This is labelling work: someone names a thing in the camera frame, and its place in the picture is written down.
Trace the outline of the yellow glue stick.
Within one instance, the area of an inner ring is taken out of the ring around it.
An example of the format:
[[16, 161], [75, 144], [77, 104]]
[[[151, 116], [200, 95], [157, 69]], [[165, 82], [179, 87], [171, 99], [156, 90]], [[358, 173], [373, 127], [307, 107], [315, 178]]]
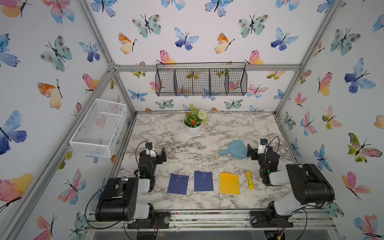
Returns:
[[250, 171], [247, 171], [246, 174], [247, 174], [247, 180], [248, 180], [249, 189], [250, 190], [254, 190], [255, 186], [254, 186], [254, 183], [253, 183], [252, 173]]

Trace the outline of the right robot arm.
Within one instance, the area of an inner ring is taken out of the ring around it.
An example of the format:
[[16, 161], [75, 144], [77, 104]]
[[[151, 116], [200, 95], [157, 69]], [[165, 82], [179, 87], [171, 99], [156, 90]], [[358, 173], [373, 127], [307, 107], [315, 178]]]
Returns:
[[247, 157], [257, 161], [259, 175], [267, 187], [289, 185], [292, 192], [285, 197], [271, 201], [264, 211], [251, 211], [250, 224], [253, 228], [292, 228], [290, 218], [307, 207], [322, 208], [335, 199], [331, 184], [314, 164], [287, 164], [278, 169], [280, 155], [268, 144], [267, 139], [260, 139], [257, 149], [247, 145]]

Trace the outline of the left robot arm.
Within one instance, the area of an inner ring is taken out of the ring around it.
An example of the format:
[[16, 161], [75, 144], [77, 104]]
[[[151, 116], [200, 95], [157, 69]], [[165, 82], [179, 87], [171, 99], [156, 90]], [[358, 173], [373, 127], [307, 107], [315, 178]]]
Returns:
[[138, 195], [154, 190], [157, 165], [167, 161], [166, 149], [155, 151], [153, 143], [144, 141], [145, 149], [135, 154], [138, 169], [134, 177], [110, 178], [99, 192], [94, 216], [97, 222], [122, 223], [125, 229], [167, 229], [169, 212], [157, 212], [150, 203], [140, 203]]

